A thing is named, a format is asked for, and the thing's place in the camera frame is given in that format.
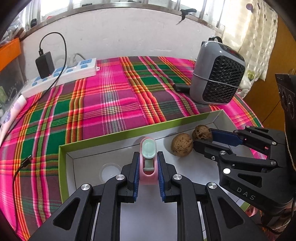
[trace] green box edge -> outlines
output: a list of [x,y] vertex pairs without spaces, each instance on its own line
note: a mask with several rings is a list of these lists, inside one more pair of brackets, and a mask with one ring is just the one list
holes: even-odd
[[212,112],[206,112],[198,115],[192,115],[188,117],[183,117],[175,120],[169,120],[157,124],[152,124],[148,126],[142,126],[130,130],[120,131],[104,136],[94,137],[78,142],[73,142],[65,145],[59,146],[59,188],[61,194],[62,203],[66,201],[69,197],[69,190],[67,185],[67,175],[66,175],[66,154],[67,152],[81,150],[85,148],[90,148],[94,146],[99,146],[107,143],[112,143],[115,141],[121,141],[124,139],[129,139],[141,135],[146,135],[152,132],[162,131],[166,129],[170,129],[173,127],[186,125],[192,122],[205,120],[209,114]]

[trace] window bar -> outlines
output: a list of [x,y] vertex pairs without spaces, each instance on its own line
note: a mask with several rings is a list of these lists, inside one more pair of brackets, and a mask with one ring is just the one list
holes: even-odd
[[33,1],[31,1],[28,9],[28,29],[31,28],[31,21],[33,19],[33,4]]
[[41,0],[36,0],[36,5],[37,5],[37,24],[41,23]]
[[222,6],[222,10],[221,10],[221,14],[220,14],[219,21],[217,22],[217,25],[216,25],[217,28],[220,28],[220,24],[221,24],[220,22],[221,22],[221,18],[222,18],[223,10],[224,10],[224,4],[225,4],[225,0],[224,0],[224,2],[223,2],[223,6]]
[[25,22],[26,31],[28,31],[30,29],[30,6],[31,6],[31,3],[29,3],[26,6],[26,22]]
[[175,10],[180,10],[180,4],[181,4],[181,0],[177,0],[176,1],[176,5],[175,5]]
[[73,10],[73,0],[69,0],[68,11]]
[[204,0],[204,4],[202,6],[202,10],[200,12],[200,19],[203,19],[203,15],[205,14],[205,6],[207,5],[207,0]]

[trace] charging cable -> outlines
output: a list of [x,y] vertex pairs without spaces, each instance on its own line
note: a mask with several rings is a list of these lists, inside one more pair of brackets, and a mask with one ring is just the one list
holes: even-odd
[[40,96],[40,98],[38,99],[38,100],[36,100],[26,111],[25,111],[25,113],[18,119],[18,121],[13,125],[13,127],[11,127],[9,130],[8,130],[8,132],[6,133],[6,135],[4,136],[4,138],[3,138],[3,141],[2,141],[2,143],[4,143],[4,141],[5,141],[5,139],[8,137],[8,135],[11,133],[11,131],[14,129],[14,127],[23,119],[23,117],[38,103],[38,101],[40,101],[42,98],[43,98],[43,96],[45,96],[48,92],[49,92],[49,90],[54,86],[54,84],[59,80],[59,78],[60,78],[60,76],[62,75],[62,73],[64,72],[64,69],[65,69],[65,67],[66,67],[66,63],[67,63],[67,45],[66,45],[66,41],[65,41],[65,38],[64,38],[64,36],[61,34],[61,33],[59,33],[59,32],[51,32],[51,33],[48,33],[48,34],[46,34],[42,39],[41,39],[41,41],[40,41],[40,44],[39,44],[39,55],[42,55],[43,54],[43,49],[41,48],[41,42],[42,42],[42,40],[46,37],[46,36],[48,36],[48,35],[50,35],[50,34],[59,34],[61,37],[62,37],[62,39],[63,39],[63,41],[64,41],[64,45],[65,45],[65,63],[64,63],[64,66],[63,66],[63,69],[62,69],[62,71],[60,72],[60,74],[59,74],[59,76],[57,77],[57,79],[51,84],[51,86]]
[[[39,44],[39,54],[42,55],[43,54],[43,50],[41,48],[41,42],[42,40],[50,35],[50,34],[59,34],[63,41],[64,41],[64,45],[65,45],[65,63],[64,63],[64,66],[63,66],[63,69],[62,71],[60,72],[59,76],[57,77],[57,79],[51,84],[51,86],[40,96],[40,98],[38,100],[36,100],[26,111],[25,113],[18,119],[18,121],[15,123],[15,125],[13,125],[12,128],[10,128],[10,130],[6,133],[4,139],[3,139],[3,142],[5,141],[5,139],[8,137],[8,135],[11,133],[11,131],[14,129],[14,127],[23,119],[23,117],[38,103],[38,101],[40,101],[48,92],[49,90],[54,86],[54,84],[59,80],[61,74],[63,73],[65,67],[66,67],[66,63],[67,63],[67,45],[66,45],[66,41],[65,41],[65,38],[64,36],[59,33],[59,32],[51,32],[51,33],[48,33],[46,34],[40,41],[40,44]],[[15,207],[15,223],[16,223],[16,228],[15,228],[15,232],[17,232],[18,230],[18,220],[17,220],[17,206],[16,206],[16,201],[15,201],[15,188],[14,188],[14,185],[15,185],[15,179],[17,177],[17,174],[19,173],[19,171],[26,167],[29,163],[31,163],[31,160],[32,160],[32,156],[29,156],[27,158],[25,158],[23,160],[23,162],[21,163],[21,165],[19,166],[19,168],[16,170],[14,176],[13,176],[13,180],[12,180],[12,196],[13,196],[13,203],[14,203],[14,207]]]

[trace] plaid bedspread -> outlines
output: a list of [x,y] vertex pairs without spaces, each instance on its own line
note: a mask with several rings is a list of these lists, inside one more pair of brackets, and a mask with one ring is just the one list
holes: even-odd
[[[97,64],[96,76],[51,89],[0,148],[0,208],[13,228],[12,178],[21,160],[33,156],[15,182],[18,235],[23,240],[61,205],[59,145],[218,109],[224,109],[238,129],[261,126],[238,96],[217,107],[176,93],[173,83],[190,84],[195,64],[191,60],[142,56]],[[19,116],[40,95],[29,98]]]

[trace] orange shelf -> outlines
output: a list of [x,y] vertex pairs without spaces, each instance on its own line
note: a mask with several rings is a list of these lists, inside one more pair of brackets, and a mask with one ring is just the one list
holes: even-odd
[[0,48],[0,71],[21,54],[20,40],[16,38]]

